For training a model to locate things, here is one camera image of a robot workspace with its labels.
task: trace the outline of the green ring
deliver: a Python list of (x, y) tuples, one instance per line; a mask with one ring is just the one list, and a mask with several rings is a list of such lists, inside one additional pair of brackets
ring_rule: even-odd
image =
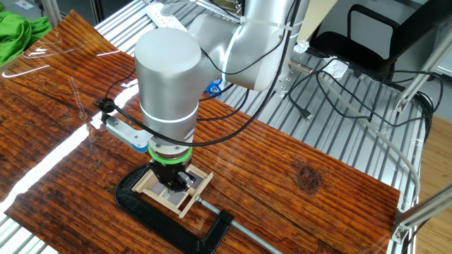
[(148, 146), (148, 151), (149, 151), (150, 156), (153, 159), (155, 159), (156, 161), (158, 161), (162, 164), (166, 164), (166, 165), (174, 165), (174, 164), (178, 164), (181, 162), (185, 162), (188, 158), (190, 158), (192, 150), (193, 150), (193, 148), (190, 147), (189, 151), (184, 156), (182, 156), (178, 159), (164, 159), (164, 158), (161, 158), (158, 155), (156, 155), (155, 152), (150, 148), (150, 146)]

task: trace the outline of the wood grain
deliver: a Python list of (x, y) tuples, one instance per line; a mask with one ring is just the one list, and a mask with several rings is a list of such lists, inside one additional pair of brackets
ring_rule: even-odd
[[(32, 58), (38, 48), (49, 56)], [(9, 78), (0, 78), (0, 200), (14, 198), (15, 185), (27, 186), (37, 174), (6, 214), (61, 253), (178, 253), (114, 202), (114, 187), (149, 156), (92, 123), (99, 112), (93, 102), (133, 65), (71, 12), (5, 72)], [(118, 85), (111, 95), (133, 86)], [(138, 96), (124, 109), (140, 118)], [(199, 115), (231, 111), (212, 99), (201, 103)], [(195, 142), (223, 137), (248, 118), (199, 123)], [(400, 193), (264, 123), (195, 147), (192, 162), (214, 173), (205, 200), (284, 253), (386, 252)], [(195, 204), (180, 222), (202, 236), (214, 219)], [(265, 251), (232, 228), (218, 252)]]
[[(429, 139), (422, 148), (420, 200), (452, 182), (452, 123), (434, 116)], [(450, 253), (452, 207), (432, 217), (417, 235), (418, 254)]]

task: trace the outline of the white cable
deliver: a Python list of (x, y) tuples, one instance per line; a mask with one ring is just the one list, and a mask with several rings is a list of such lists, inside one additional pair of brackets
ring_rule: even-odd
[[(361, 114), (358, 109), (353, 107), (347, 100), (342, 97), (338, 91), (336, 91), (326, 80), (321, 78), (319, 76), (320, 83), (324, 85), (326, 88), (328, 88), (349, 110), (351, 110), (354, 114), (357, 116), (364, 116)], [(371, 129), (380, 139), (382, 139), (388, 147), (390, 147), (398, 156), (403, 160), (405, 165), (410, 170), (412, 177), (415, 179), (415, 196), (413, 197), (413, 200), (417, 198), (421, 191), (421, 182), (419, 180), (419, 176), (417, 175), (415, 167), (411, 164), (410, 160), (389, 140), (387, 139), (383, 134), (381, 134), (371, 123), (369, 123), (366, 119), (359, 119), (361, 122), (363, 122), (369, 129)]]
[(257, 20), (257, 19), (253, 19), (253, 18), (247, 18), (245, 16), (240, 17), (240, 24), (243, 25), (245, 23), (255, 23), (255, 24), (260, 24), (260, 25), (270, 25), (270, 26), (274, 26), (274, 27), (277, 27), (277, 28), (282, 28), (282, 29), (286, 29), (288, 31), (292, 31), (294, 27), (296, 27), (297, 25), (301, 25), (303, 23), (303, 20), (299, 21), (298, 23), (295, 23), (293, 25), (293, 27), (291, 27), (290, 25), (279, 24), (279, 23), (270, 22), (270, 21), (267, 21), (267, 20)]

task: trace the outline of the wooden frame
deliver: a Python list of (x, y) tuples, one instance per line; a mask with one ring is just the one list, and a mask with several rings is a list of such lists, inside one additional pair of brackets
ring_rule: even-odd
[[(187, 170), (187, 172), (193, 172), (195, 175), (201, 177), (203, 180), (199, 184), (196, 189), (190, 187), (187, 192), (184, 192), (184, 197), (177, 203), (174, 204), (169, 201), (169, 197), (171, 196), (170, 193), (168, 193), (168, 188), (163, 188), (163, 190), (160, 193), (155, 193), (151, 189), (154, 187), (155, 184), (161, 184), (158, 182), (157, 177), (154, 175), (152, 170), (149, 170), (139, 181), (136, 183), (136, 185), (132, 188), (132, 191), (135, 191), (137, 193), (144, 193), (153, 200), (159, 202), (160, 204), (164, 205), (166, 208), (170, 209), (177, 215), (179, 215), (179, 218), (182, 219), (186, 215), (186, 213), (190, 210), (190, 207), (194, 204), (195, 198), (197, 195), (201, 194), (201, 192), (204, 190), (204, 188), (208, 185), (210, 180), (213, 178), (213, 173), (210, 173), (207, 175), (197, 167), (190, 165)], [(167, 198), (164, 198), (163, 195), (168, 193), (169, 195)], [(186, 197), (190, 195), (191, 199), (189, 203), (184, 207), (183, 210), (180, 210), (179, 207), (182, 205), (182, 203), (185, 201)]]

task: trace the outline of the power strip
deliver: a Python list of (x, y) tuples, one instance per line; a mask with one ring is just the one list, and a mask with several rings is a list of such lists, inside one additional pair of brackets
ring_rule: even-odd
[(177, 20), (174, 15), (163, 16), (161, 11), (164, 5), (162, 3), (151, 4), (145, 7), (146, 14), (159, 28), (176, 28), (187, 32), (187, 29)]

